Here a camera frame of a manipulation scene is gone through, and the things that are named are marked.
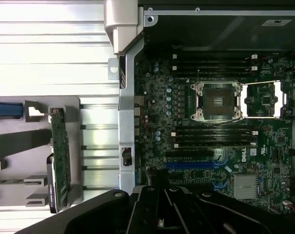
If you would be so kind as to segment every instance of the circuit board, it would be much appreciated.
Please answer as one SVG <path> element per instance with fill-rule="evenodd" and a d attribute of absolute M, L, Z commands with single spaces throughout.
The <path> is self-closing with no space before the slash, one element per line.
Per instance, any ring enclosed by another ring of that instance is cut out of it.
<path fill-rule="evenodd" d="M 191 192 L 213 189 L 274 213 L 287 213 L 282 202 L 292 193 L 291 58 L 194 54 L 174 53 L 137 66 L 137 184 L 148 184 L 150 168 L 166 168 L 172 185 Z M 218 97 L 242 87 L 246 98 L 240 104 Z M 232 109 L 211 108 L 227 103 Z"/>
<path fill-rule="evenodd" d="M 69 141 L 63 109 L 51 109 L 53 154 L 47 158 L 49 203 L 51 213 L 58 213 L 67 204 L 71 188 Z"/>

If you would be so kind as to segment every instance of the screw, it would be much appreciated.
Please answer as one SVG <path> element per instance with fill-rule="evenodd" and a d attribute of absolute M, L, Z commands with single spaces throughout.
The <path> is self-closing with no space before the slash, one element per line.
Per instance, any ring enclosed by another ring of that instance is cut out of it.
<path fill-rule="evenodd" d="M 169 190 L 172 191 L 172 192 L 176 192 L 176 191 L 178 191 L 178 188 L 176 188 L 176 187 L 172 187 L 172 188 L 170 188 Z"/>
<path fill-rule="evenodd" d="M 120 196 L 122 196 L 122 195 L 123 195 L 122 193 L 115 193 L 115 194 L 114 194 L 115 197 L 120 197 Z"/>
<path fill-rule="evenodd" d="M 202 194 L 202 196 L 204 196 L 204 197 L 211 197 L 211 193 L 209 193 L 209 192 L 204 192 L 203 194 Z"/>

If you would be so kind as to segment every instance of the cpu socket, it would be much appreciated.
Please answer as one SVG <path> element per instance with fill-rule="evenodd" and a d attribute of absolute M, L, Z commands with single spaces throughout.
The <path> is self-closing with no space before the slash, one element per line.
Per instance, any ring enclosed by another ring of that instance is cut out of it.
<path fill-rule="evenodd" d="M 242 84 L 232 81 L 201 81 L 191 85 L 195 90 L 194 121 L 220 122 L 241 118 L 240 96 Z"/>

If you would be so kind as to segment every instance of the silver heatsink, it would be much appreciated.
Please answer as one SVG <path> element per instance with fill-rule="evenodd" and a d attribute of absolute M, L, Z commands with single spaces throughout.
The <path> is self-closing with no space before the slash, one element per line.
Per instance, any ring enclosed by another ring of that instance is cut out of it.
<path fill-rule="evenodd" d="M 258 178 L 255 174 L 234 175 L 234 198 L 256 199 L 258 197 Z"/>

